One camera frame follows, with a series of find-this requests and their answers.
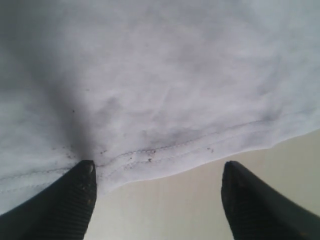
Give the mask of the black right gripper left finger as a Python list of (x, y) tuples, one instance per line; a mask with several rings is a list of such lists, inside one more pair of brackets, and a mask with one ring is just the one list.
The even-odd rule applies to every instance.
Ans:
[(62, 177), (0, 216), (2, 240), (82, 240), (97, 200), (96, 168), (82, 160)]

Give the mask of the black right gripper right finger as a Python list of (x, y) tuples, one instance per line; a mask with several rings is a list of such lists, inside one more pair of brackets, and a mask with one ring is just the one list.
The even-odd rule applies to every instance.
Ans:
[(237, 161), (224, 165), (221, 201), (235, 240), (318, 240), (320, 218)]

